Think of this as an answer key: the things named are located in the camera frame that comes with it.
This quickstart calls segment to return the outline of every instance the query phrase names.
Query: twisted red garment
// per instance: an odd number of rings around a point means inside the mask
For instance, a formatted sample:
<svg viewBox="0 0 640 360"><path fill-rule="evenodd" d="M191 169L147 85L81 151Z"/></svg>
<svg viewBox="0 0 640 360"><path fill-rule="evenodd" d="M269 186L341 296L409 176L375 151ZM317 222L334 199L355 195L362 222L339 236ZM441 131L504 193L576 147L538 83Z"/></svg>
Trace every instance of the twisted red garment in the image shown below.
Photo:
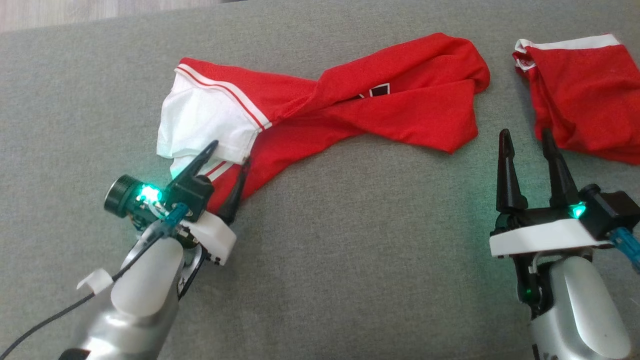
<svg viewBox="0 0 640 360"><path fill-rule="evenodd" d="M473 98L490 78L471 42L442 33L328 69L317 81L190 58L178 68L204 83L233 84L268 120L253 117L260 132L245 198L291 163L364 133L453 153L477 135ZM224 201L239 168L209 172L216 188L209 211Z"/></svg>
<svg viewBox="0 0 640 360"><path fill-rule="evenodd" d="M529 80L538 139L549 127L563 149L640 165L640 72L613 35L521 39L513 57Z"/></svg>

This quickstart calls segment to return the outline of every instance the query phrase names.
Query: blue cable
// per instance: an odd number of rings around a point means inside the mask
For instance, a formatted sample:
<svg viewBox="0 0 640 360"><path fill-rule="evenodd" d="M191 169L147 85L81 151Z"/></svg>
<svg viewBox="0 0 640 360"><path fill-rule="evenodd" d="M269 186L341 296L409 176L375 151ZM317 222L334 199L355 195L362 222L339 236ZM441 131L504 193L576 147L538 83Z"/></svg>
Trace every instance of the blue cable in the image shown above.
<svg viewBox="0 0 640 360"><path fill-rule="evenodd" d="M634 270L640 274L640 243L626 228L619 227L611 232L609 240L631 261Z"/></svg>

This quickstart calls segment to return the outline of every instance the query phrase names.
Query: black cylindrical lens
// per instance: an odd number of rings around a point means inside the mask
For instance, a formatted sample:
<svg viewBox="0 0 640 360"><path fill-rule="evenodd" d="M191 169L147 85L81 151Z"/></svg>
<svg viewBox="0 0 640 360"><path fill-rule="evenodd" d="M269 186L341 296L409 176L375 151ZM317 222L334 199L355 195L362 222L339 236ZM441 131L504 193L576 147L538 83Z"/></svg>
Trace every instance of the black cylindrical lens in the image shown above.
<svg viewBox="0 0 640 360"><path fill-rule="evenodd" d="M104 209L120 218L127 216L127 205L133 205L142 186L143 183L133 176L120 176L104 198Z"/></svg>

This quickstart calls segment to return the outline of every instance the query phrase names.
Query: black cable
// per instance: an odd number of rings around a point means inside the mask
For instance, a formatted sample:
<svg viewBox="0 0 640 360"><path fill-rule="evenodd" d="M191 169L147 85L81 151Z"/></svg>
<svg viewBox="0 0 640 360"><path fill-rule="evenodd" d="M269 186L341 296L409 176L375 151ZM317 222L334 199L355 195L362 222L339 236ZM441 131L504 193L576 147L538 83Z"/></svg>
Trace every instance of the black cable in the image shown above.
<svg viewBox="0 0 640 360"><path fill-rule="evenodd" d="M142 249L140 249L140 252L137 253L133 259L131 259L131 261L126 264L122 269L120 269L119 272L117 272L114 276L111 277L111 279L113 280L113 282L115 282L116 280L118 280L119 278L121 278L124 273L127 272L128 269L130 269L133 264L135 264L135 262L153 245L156 243L156 241L160 239L160 236L156 237L156 238L151 238L148 240L148 244L147 246L143 247ZM17 340L15 340L11 345L9 345L9 347L2 353L2 355L0 355L0 360L5 360L7 356L9 356L9 353L12 352L18 345L20 345L20 343L22 343L26 338L30 337L31 335L33 335L34 332L40 330L42 327L44 327L45 325L61 318L62 316L65 316L66 314L70 313L71 311L75 310L76 308L78 308L80 305L84 304L85 302L91 300L91 298L93 298L95 296L94 293L90 293L89 295L83 297L81 300L73 303L71 306L68 306L66 309L60 311L59 313L53 315L52 317L44 320L43 322L39 323L38 325L32 327L29 329L29 331L25 332L24 334L22 334L19 338L17 338Z"/></svg>

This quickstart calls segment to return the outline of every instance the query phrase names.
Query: folded red garment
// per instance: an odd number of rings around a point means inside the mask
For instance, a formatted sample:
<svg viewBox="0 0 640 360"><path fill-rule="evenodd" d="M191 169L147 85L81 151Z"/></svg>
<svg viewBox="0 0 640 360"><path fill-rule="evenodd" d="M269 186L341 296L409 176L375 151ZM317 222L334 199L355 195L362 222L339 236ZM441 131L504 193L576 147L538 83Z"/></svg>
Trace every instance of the folded red garment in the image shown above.
<svg viewBox="0 0 640 360"><path fill-rule="evenodd" d="M473 98L490 78L471 42L442 33L328 69L317 81L190 58L176 71L202 86L231 84L225 93L260 126L245 198L291 163L364 133L453 153L477 135ZM216 188L209 211L225 200L239 169L222 161L208 172Z"/></svg>
<svg viewBox="0 0 640 360"><path fill-rule="evenodd" d="M563 149L640 164L640 72L613 35L521 39L513 57L529 80L538 139L549 127Z"/></svg>

